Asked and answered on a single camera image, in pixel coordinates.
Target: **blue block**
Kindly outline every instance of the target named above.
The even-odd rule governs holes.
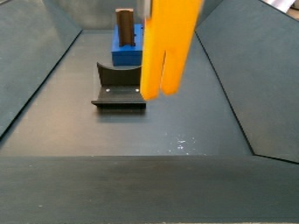
[[[142,66],[143,63],[144,30],[142,24],[135,24],[135,46],[119,46],[118,26],[115,27],[112,42],[114,66]]]

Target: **bin floor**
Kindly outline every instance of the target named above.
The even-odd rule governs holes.
[[[96,63],[112,31],[84,31],[0,143],[0,156],[251,156],[197,37],[180,93],[139,110],[99,110]]]

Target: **dark gray surface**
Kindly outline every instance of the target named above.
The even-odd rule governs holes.
[[[103,113],[96,63],[112,67],[112,31],[84,31],[0,143],[0,156],[251,155],[194,38],[182,91],[140,113]]]
[[[0,222],[298,223],[298,177],[262,157],[7,157]]]
[[[205,21],[213,11],[218,8],[223,0],[206,0],[201,12],[198,25]]]
[[[52,0],[71,15],[84,30],[111,30],[116,19],[116,8],[135,9],[135,22],[140,23],[136,14],[136,0]]]
[[[0,136],[66,53],[80,28],[51,0],[0,6]]]
[[[298,22],[226,0],[198,33],[255,153],[299,162]]]

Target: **black holder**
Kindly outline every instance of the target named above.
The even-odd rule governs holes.
[[[91,103],[98,107],[115,109],[146,109],[146,100],[140,94],[142,67],[116,70],[98,63],[102,88],[98,100]]]

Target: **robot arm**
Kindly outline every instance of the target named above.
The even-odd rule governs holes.
[[[142,95],[178,92],[203,0],[152,0],[144,19]]]

